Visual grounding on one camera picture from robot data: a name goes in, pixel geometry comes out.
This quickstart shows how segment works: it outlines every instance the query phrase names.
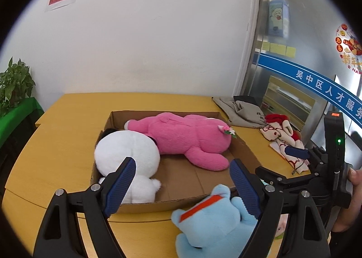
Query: pink plush toy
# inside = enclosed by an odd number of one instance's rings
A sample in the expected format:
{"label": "pink plush toy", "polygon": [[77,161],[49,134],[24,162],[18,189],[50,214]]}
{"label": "pink plush toy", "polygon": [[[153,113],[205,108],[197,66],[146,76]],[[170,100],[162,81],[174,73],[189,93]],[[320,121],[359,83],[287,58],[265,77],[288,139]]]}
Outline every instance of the pink plush toy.
{"label": "pink plush toy", "polygon": [[153,138],[160,154],[184,154],[192,164],[208,170],[229,166],[229,161],[220,154],[230,146],[235,132],[222,120],[165,112],[139,121],[129,120],[124,129]]}

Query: metal screw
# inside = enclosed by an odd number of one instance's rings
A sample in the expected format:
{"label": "metal screw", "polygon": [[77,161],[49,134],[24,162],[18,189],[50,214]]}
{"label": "metal screw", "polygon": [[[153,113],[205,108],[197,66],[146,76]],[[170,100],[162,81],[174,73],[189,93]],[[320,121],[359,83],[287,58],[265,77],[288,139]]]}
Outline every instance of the metal screw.
{"label": "metal screw", "polygon": [[55,191],[55,194],[56,194],[57,196],[61,196],[61,195],[63,195],[63,193],[64,193],[64,190],[63,190],[63,189],[57,189],[57,190]]}
{"label": "metal screw", "polygon": [[98,183],[95,183],[90,187],[90,189],[94,192],[98,191],[101,188],[101,186]]}
{"label": "metal screw", "polygon": [[308,191],[302,191],[302,196],[308,198],[311,194]]}
{"label": "metal screw", "polygon": [[267,185],[265,186],[265,189],[267,192],[271,193],[271,192],[274,192],[275,191],[275,188],[271,185]]}

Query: cardboard box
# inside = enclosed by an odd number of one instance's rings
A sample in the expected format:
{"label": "cardboard box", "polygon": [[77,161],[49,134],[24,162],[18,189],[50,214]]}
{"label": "cardboard box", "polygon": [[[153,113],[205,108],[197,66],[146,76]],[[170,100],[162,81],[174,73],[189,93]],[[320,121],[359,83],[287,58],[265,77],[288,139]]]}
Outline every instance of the cardboard box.
{"label": "cardboard box", "polygon": [[[110,114],[104,127],[122,130],[129,119],[140,120],[149,116],[156,116],[163,111],[114,111]],[[198,114],[206,117],[218,118],[225,122],[226,119],[219,112],[173,112],[179,116]],[[232,138],[231,145],[223,155],[229,160],[240,158],[252,173],[260,166],[259,161],[245,144],[237,138]],[[98,183],[102,175],[97,170],[95,163],[91,176],[91,185]],[[232,191],[235,186],[230,178],[229,169],[224,171],[209,171],[194,166],[184,155],[161,155],[161,161],[156,174],[153,176],[162,184],[156,193],[154,203],[122,204],[117,213],[148,213],[176,210],[192,207],[197,202],[209,195],[218,184],[228,186]]]}

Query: blue gripper pad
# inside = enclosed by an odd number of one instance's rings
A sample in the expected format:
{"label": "blue gripper pad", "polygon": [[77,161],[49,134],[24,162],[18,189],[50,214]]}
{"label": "blue gripper pad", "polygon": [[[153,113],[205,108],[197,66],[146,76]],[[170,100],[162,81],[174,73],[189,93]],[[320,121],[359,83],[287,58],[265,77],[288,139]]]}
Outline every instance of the blue gripper pad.
{"label": "blue gripper pad", "polygon": [[116,172],[108,174],[102,182],[103,214],[109,218],[117,212],[136,173],[136,162],[127,157]]}
{"label": "blue gripper pad", "polygon": [[231,161],[229,173],[248,213],[259,219],[261,216],[260,202],[264,200],[262,190],[264,185],[256,175],[249,173],[239,159]]}
{"label": "blue gripper pad", "polygon": [[285,153],[289,156],[296,157],[299,159],[309,159],[311,157],[308,150],[295,148],[291,146],[285,147]]}

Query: wooden table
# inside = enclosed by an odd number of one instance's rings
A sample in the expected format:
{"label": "wooden table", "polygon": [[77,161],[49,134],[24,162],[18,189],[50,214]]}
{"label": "wooden table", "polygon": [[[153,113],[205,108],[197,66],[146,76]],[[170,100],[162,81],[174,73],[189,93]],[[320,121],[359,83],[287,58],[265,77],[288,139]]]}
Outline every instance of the wooden table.
{"label": "wooden table", "polygon": [[[62,96],[37,121],[38,129],[16,161],[6,183],[3,210],[23,243],[33,251],[42,217],[54,192],[82,191],[90,185],[95,141],[111,111],[154,110],[220,111],[210,97],[93,93]],[[292,167],[268,147],[258,130],[235,127],[261,164],[291,177]],[[111,228],[128,258],[177,258],[174,241],[179,230],[171,212],[113,214]],[[84,216],[79,214],[82,235],[90,257],[96,257]],[[280,241],[272,247],[275,257]]]}

